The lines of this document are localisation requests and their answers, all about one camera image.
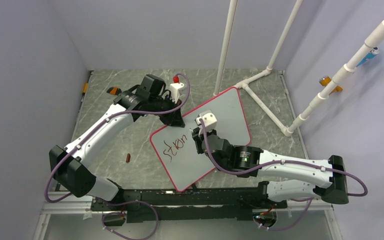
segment brown object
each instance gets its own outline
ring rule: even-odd
[[[126,163],[130,163],[130,153],[127,153],[127,157],[126,157]]]
[[[323,87],[326,87],[326,85],[328,85],[331,81],[332,81],[332,79],[329,76],[324,76],[318,82]],[[332,92],[329,93],[329,95],[333,94],[334,92],[341,92],[342,90],[343,90],[342,87],[336,86],[335,89]]]

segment gray marble table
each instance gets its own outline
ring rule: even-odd
[[[261,70],[225,69],[221,89],[227,89],[244,77],[253,76]],[[92,72],[88,90],[82,103],[74,138],[93,125],[112,104],[114,95],[106,93],[109,87],[126,90],[140,84],[146,74],[153,74],[171,81],[176,73],[185,73],[191,83],[189,101],[182,109],[186,113],[213,96],[217,69],[124,69],[96,70]],[[293,117],[277,71],[252,82],[250,88],[276,114],[283,124],[290,125]],[[240,90],[245,116],[252,136],[251,146],[281,155],[303,158],[304,152],[296,133],[285,137],[272,120],[254,100]],[[90,170],[117,182],[124,189],[171,189],[170,179],[150,143],[150,135],[163,124],[156,116],[140,117],[134,124],[120,132],[101,151]],[[131,154],[130,163],[126,155]],[[239,178],[214,171],[199,182],[198,188],[256,187],[262,180],[279,181],[278,177]]]

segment red handwriting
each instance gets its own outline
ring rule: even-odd
[[[164,144],[167,146],[166,149],[162,152],[162,154],[167,155],[170,157],[170,162],[172,162],[173,157],[178,154],[178,150],[182,149],[185,146],[185,142],[188,140],[186,135],[181,136],[181,138],[178,138],[172,142],[172,145],[167,144],[167,142],[164,140]]]

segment gray wall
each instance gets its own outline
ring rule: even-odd
[[[0,240],[32,238],[48,152],[70,139],[86,80],[46,0],[0,0]]]
[[[51,0],[88,69],[217,68],[228,0]],[[284,70],[320,0],[302,4],[274,67]],[[239,0],[226,68],[265,68],[294,0]]]
[[[297,114],[384,19],[384,0],[326,1],[286,69]],[[344,239],[384,239],[384,42],[381,53],[359,66],[305,122],[301,131],[312,158],[340,155],[346,170],[368,186],[366,197],[335,206]],[[361,192],[348,180],[350,192]]]

